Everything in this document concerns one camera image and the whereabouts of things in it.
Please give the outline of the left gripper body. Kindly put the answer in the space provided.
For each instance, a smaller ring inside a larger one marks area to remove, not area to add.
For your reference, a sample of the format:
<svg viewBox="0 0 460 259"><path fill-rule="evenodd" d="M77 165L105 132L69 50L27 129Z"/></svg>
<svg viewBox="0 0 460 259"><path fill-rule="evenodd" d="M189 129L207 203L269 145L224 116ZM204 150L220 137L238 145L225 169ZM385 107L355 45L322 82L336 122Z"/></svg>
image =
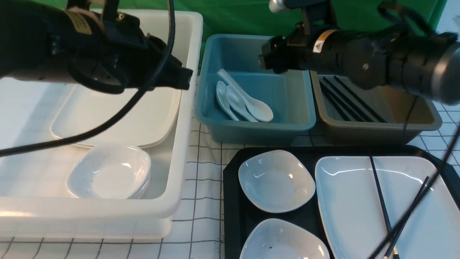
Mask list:
<svg viewBox="0 0 460 259"><path fill-rule="evenodd" d="M104 7L100 13L82 7L68 11L87 18L96 38L89 47L73 48L68 71L77 83L111 95L121 94L127 88L189 89L193 71L184 68L171 54L173 43L143 33L136 16L114 7Z"/></svg>

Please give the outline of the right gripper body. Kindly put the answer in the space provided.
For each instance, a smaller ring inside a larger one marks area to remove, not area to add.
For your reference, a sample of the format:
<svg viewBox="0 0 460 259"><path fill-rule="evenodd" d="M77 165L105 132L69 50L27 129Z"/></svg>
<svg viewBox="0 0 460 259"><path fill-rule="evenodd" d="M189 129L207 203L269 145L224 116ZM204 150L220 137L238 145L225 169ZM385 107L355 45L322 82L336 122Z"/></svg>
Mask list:
<svg viewBox="0 0 460 259"><path fill-rule="evenodd" d="M307 71L310 69L308 56L312 52L315 26L308 22L299 22L288 36L270 38L262 44L262 53L258 56L261 69L282 74L288 70Z"/></svg>

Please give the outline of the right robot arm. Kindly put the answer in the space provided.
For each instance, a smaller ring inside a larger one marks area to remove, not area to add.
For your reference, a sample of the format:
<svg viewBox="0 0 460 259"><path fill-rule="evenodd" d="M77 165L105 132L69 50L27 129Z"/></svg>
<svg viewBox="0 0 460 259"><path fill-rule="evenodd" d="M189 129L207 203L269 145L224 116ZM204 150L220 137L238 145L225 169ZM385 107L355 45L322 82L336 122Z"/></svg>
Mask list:
<svg viewBox="0 0 460 259"><path fill-rule="evenodd" d="M415 10L382 1L378 13L392 25L375 32L344 31L330 0L271 0L273 13L301 9L303 20L286 37L262 46L262 69L290 69L347 77L362 90L391 86L446 105L458 105L459 41L437 33Z"/></svg>

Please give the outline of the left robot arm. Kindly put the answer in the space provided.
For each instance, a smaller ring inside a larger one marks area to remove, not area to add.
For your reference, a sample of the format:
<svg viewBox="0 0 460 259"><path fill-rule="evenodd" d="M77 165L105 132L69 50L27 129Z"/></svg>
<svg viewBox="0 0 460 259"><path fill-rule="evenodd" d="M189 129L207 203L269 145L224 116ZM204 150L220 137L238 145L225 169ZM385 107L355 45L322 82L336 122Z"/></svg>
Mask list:
<svg viewBox="0 0 460 259"><path fill-rule="evenodd" d="M118 11L118 0L69 0L59 9L32 0L1 1L1 77L77 83L119 95L153 75L166 42L140 28L139 18Z"/></svg>

